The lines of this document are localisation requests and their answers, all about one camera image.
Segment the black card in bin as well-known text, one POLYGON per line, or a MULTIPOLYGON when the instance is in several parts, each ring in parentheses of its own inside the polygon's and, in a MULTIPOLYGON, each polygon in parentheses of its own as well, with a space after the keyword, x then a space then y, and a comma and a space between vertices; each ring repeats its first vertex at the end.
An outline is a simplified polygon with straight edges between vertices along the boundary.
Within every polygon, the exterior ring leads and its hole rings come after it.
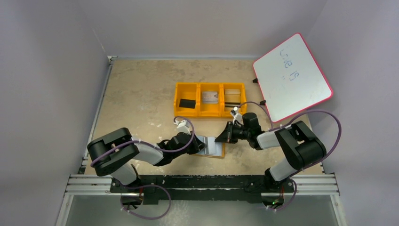
POLYGON ((180 107, 180 108, 195 109, 195 107, 196 107, 196 100, 183 99, 183 98, 182 98, 182 99, 180 99, 179 107, 180 107))

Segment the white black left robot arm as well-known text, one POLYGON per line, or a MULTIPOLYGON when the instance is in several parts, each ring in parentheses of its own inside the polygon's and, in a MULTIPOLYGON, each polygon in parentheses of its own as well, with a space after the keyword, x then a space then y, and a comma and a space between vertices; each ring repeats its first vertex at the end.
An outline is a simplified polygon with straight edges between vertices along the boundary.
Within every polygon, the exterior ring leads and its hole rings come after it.
POLYGON ((87 150, 92 160, 90 166, 97 176, 110 175, 123 185, 130 185, 139 178, 136 168, 129 164, 130 160, 160 167, 183 154, 197 154, 206 147, 192 133, 179 132, 171 139, 152 145, 134 138, 127 128, 121 128, 91 141, 87 150))

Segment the yellow plastic sorting bin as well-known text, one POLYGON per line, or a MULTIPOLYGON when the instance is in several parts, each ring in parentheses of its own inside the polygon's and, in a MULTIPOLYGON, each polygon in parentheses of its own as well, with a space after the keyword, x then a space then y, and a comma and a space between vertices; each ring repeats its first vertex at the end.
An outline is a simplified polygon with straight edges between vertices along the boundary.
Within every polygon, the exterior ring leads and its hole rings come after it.
POLYGON ((246 102, 243 83, 178 82, 174 115, 185 117, 231 117, 234 107, 246 102))

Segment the white board with pink frame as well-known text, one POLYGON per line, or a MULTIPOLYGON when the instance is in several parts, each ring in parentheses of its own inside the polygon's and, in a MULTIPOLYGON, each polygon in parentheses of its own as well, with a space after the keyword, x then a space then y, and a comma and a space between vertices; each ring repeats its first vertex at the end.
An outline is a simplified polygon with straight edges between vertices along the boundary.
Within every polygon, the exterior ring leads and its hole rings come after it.
POLYGON ((272 122, 330 99, 334 92, 301 33, 254 61, 253 69, 272 122))

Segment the grey striped credit card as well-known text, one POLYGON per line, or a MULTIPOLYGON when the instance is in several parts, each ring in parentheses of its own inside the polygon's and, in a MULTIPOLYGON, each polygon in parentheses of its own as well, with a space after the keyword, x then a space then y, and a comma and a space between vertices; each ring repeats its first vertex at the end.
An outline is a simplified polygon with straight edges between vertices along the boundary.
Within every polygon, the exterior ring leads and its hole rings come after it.
POLYGON ((215 155, 216 154, 216 143, 214 137, 205 137, 204 143, 206 144, 206 148, 204 150, 205 155, 215 155))

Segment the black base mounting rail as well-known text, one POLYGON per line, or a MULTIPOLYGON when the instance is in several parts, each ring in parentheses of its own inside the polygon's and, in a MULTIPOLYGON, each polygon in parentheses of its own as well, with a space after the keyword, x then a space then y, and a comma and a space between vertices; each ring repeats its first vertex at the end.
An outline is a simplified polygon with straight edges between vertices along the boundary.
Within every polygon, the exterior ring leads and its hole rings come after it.
POLYGON ((143 204, 173 201, 245 201, 271 209, 297 191, 292 179, 266 185, 264 175, 141 175, 130 185, 112 179, 110 192, 136 194, 143 204))

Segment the silver striped card middle bin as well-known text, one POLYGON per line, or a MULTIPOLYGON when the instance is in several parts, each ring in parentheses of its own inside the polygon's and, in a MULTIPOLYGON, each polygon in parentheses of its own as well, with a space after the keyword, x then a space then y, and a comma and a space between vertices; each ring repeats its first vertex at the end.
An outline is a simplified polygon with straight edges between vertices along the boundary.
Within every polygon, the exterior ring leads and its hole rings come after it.
POLYGON ((217 91, 203 91, 201 93, 201 100, 204 104, 218 104, 219 94, 217 91))

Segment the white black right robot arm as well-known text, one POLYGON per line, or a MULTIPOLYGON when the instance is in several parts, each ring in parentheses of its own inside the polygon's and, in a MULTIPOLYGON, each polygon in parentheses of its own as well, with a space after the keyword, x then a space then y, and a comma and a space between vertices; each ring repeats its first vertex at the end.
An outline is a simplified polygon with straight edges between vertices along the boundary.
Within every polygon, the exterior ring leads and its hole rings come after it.
POLYGON ((242 123, 227 122, 215 141, 235 144, 238 140, 246 140, 256 150, 281 147, 285 157, 265 171, 264 182, 268 186, 281 183, 299 170, 322 160, 327 154, 324 144, 303 121, 266 132, 261 129, 255 113, 245 113, 242 120, 242 123))

